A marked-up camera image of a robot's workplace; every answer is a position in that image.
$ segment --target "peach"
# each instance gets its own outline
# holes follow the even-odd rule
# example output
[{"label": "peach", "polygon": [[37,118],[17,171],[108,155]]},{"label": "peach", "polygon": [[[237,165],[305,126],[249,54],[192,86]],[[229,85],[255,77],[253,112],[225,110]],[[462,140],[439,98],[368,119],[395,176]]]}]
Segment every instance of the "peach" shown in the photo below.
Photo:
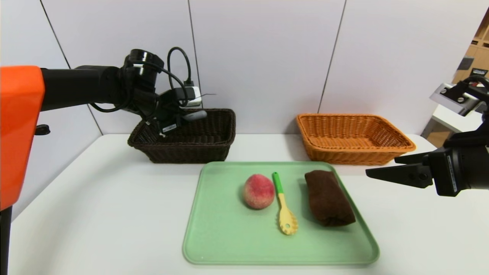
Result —
[{"label": "peach", "polygon": [[264,175],[255,174],[248,178],[244,184],[244,201],[254,209],[263,209],[269,206],[275,198],[275,186]]}]

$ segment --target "green tray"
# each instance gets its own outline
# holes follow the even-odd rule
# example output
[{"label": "green tray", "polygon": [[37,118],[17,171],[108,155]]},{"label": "green tray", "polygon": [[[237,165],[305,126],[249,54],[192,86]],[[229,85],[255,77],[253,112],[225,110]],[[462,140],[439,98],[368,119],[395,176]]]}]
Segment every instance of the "green tray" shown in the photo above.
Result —
[{"label": "green tray", "polygon": [[[332,171],[324,162],[211,162],[200,173],[183,254],[193,264],[206,265],[351,265],[379,257],[378,245],[350,201],[356,222],[336,228],[316,223],[310,209],[304,174]],[[243,201],[245,181],[252,174],[271,179],[278,172],[287,205],[297,217],[295,235],[281,233],[279,202],[262,210]]]}]

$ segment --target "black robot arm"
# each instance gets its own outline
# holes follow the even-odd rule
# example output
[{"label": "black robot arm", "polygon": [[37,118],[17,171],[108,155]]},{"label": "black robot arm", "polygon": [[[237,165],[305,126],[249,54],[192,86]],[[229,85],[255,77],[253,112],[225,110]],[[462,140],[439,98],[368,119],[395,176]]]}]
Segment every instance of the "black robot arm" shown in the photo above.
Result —
[{"label": "black robot arm", "polygon": [[[472,96],[489,106],[489,94],[474,82],[489,90],[489,79],[471,76],[441,94],[453,102]],[[456,133],[433,152],[395,158],[396,163],[405,165],[367,169],[367,176],[419,188],[432,185],[433,179],[440,196],[455,197],[464,189],[489,189],[489,109],[482,120],[477,130]]]},{"label": "black robot arm", "polygon": [[[180,87],[162,94],[156,93],[156,77],[164,72]],[[133,49],[121,68],[108,66],[80,66],[75,69],[42,69],[44,100],[41,111],[91,104],[101,112],[126,110],[139,115],[148,123],[174,130],[190,121],[185,119],[185,107],[200,106],[198,87],[186,87],[164,62],[150,52]],[[102,109],[96,103],[112,103],[114,108]],[[206,117],[205,111],[193,115],[192,120]]]}]

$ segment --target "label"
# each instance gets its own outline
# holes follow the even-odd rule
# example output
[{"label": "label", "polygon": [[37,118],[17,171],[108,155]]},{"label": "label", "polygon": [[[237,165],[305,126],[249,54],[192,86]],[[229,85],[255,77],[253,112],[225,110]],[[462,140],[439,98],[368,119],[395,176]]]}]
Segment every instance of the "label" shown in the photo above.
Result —
[{"label": "label", "polygon": [[470,76],[473,76],[473,75],[485,76],[487,72],[488,72],[488,70],[486,70],[486,69],[472,68],[472,71],[470,72]]},{"label": "label", "polygon": [[170,125],[170,126],[166,126],[165,128],[161,129],[161,132],[162,133],[165,133],[165,132],[168,132],[168,131],[171,131],[173,129],[175,129],[177,127],[176,124],[173,124],[173,125]]},{"label": "label", "polygon": [[450,177],[452,179],[453,192],[457,193],[457,181],[455,180],[455,173],[453,172],[453,163],[450,156],[446,157],[448,161],[448,169],[450,170]]}]

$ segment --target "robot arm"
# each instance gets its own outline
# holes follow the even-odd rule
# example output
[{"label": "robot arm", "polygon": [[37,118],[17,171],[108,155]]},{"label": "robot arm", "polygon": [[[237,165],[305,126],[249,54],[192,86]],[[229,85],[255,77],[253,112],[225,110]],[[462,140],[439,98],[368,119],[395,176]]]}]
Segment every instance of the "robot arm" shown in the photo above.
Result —
[{"label": "robot arm", "polygon": [[[42,69],[44,99],[41,111],[91,104],[101,112],[126,110],[154,123],[161,134],[206,116],[205,111],[189,117],[185,107],[201,105],[198,87],[186,87],[156,55],[133,49],[124,66],[81,66],[76,69]],[[155,92],[158,73],[165,72],[180,84],[165,93]],[[113,109],[102,109],[96,103],[112,103]]]},{"label": "robot arm", "polygon": [[[121,68],[81,66],[76,69],[40,69],[34,66],[1,68],[1,192],[0,210],[19,198],[39,111],[91,104],[101,112],[126,110],[159,129],[160,135],[207,116],[189,114],[186,107],[201,105],[198,87],[186,87],[156,55],[133,49]],[[180,85],[162,94],[155,91],[156,76],[164,72]],[[112,103],[102,109],[96,103]]]},{"label": "robot arm", "polygon": [[[467,115],[482,101],[489,106],[489,94],[473,86],[474,82],[489,91],[489,79],[471,76],[455,86],[442,84],[435,94],[442,96],[445,106]],[[452,135],[442,148],[395,158],[396,163],[405,165],[367,169],[367,176],[419,188],[432,185],[434,179],[440,196],[455,197],[464,189],[489,189],[489,109],[482,119],[477,130]]]}]

